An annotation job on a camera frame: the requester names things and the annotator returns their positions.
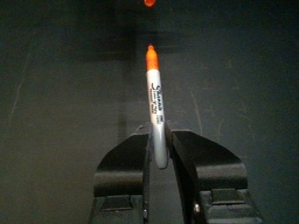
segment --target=black clamp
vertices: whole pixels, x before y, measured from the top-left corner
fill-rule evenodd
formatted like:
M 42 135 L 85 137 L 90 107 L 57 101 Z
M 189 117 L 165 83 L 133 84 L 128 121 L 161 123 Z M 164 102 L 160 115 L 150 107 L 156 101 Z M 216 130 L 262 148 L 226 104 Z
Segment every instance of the black clamp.
M 180 186 L 184 223 L 264 223 L 248 193 L 245 166 L 236 155 L 169 122 L 165 136 Z M 102 158 L 94 174 L 89 224 L 150 223 L 150 148 L 146 124 Z

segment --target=orange cap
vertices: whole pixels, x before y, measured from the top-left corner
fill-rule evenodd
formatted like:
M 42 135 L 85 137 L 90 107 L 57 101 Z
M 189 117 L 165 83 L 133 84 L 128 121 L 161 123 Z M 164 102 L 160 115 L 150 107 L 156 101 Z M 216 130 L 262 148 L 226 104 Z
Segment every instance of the orange cap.
M 145 54 L 145 66 L 146 71 L 149 71 L 150 69 L 158 70 L 157 55 L 154 52 L 154 47 L 152 45 L 148 46 L 148 51 Z
M 154 5 L 154 0 L 144 0 L 144 5 L 152 7 Z

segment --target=sharpie marker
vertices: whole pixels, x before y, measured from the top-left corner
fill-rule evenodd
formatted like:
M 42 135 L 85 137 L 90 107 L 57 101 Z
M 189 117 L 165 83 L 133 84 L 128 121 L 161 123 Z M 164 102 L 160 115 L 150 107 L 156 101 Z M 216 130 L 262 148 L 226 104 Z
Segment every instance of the sharpie marker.
M 148 46 L 145 65 L 149 114 L 153 125 L 153 157 L 157 167 L 162 169 L 168 163 L 168 151 L 164 138 L 164 101 L 157 55 L 152 45 Z

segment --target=pen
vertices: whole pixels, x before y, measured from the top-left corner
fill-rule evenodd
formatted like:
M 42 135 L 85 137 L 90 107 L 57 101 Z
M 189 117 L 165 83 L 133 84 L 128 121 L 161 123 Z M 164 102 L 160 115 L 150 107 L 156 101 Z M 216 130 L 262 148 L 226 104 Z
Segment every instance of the pen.
M 165 149 L 164 138 L 164 101 L 157 55 L 152 45 L 148 46 L 148 51 L 145 54 L 145 65 L 149 115 L 153 126 L 153 157 L 157 167 L 162 169 L 168 164 L 168 151 Z

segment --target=orange marker cap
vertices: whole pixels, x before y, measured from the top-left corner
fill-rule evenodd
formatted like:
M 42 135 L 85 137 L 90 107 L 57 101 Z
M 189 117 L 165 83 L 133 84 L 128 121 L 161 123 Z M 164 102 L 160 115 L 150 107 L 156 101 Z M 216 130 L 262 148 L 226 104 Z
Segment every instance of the orange marker cap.
M 146 71 L 149 71 L 150 69 L 158 70 L 157 55 L 154 52 L 154 47 L 152 45 L 148 46 L 148 51 L 145 54 L 145 66 Z
M 154 0 L 144 0 L 144 5 L 152 7 L 154 5 Z

